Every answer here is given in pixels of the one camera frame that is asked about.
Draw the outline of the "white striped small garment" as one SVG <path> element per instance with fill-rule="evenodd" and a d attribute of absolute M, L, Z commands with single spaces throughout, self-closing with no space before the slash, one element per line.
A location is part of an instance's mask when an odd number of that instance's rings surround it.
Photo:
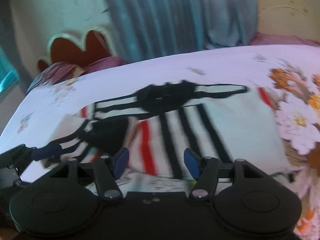
<path fill-rule="evenodd" d="M 262 88 L 188 81 L 150 85 L 65 115 L 40 162 L 45 168 L 69 158 L 89 163 L 124 147 L 130 168 L 159 177 L 189 179 L 188 148 L 225 164 L 245 159 L 269 175 L 290 171 Z"/>

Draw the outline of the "magenta pillow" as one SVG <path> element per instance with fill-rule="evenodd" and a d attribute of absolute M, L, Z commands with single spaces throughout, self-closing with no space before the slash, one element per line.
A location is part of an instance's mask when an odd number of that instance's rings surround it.
<path fill-rule="evenodd" d="M 125 64 L 127 64 L 127 62 L 121 57 L 109 56 L 85 66 L 83 70 L 85 74 L 89 74 L 100 70 L 123 66 Z"/>

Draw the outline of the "red scalloped headboard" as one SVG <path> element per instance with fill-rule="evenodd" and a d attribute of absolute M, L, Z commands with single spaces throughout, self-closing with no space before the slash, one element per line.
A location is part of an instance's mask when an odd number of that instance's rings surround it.
<path fill-rule="evenodd" d="M 42 72 L 59 62 L 85 67 L 115 54 L 107 30 L 102 27 L 83 32 L 67 31 L 52 36 L 46 54 L 37 61 L 37 70 Z"/>

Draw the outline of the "floral white bed sheet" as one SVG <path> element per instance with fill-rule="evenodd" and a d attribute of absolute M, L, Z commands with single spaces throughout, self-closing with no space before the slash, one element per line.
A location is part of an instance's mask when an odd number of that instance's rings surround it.
<path fill-rule="evenodd" d="M 286 155 L 295 169 L 291 189 L 303 214 L 296 233 L 319 239 L 319 48 L 265 45 L 199 51 L 101 70 L 60 85 L 33 89 L 1 134 L 1 151 L 20 144 L 44 146 L 66 114 L 92 102 L 135 92 L 150 84 L 181 80 L 263 87 L 279 112 Z"/>

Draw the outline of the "blue-grey curtain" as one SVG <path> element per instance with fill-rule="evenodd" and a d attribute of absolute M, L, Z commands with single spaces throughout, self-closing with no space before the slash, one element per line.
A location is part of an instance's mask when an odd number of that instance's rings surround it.
<path fill-rule="evenodd" d="M 257 0 L 106 0 L 122 58 L 138 62 L 246 46 L 257 31 Z"/>

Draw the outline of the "cream wardrobe door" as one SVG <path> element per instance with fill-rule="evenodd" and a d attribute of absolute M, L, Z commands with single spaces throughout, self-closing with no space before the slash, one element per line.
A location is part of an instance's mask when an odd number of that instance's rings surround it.
<path fill-rule="evenodd" d="M 319 0 L 258 0 L 258 31 L 319 41 Z"/>

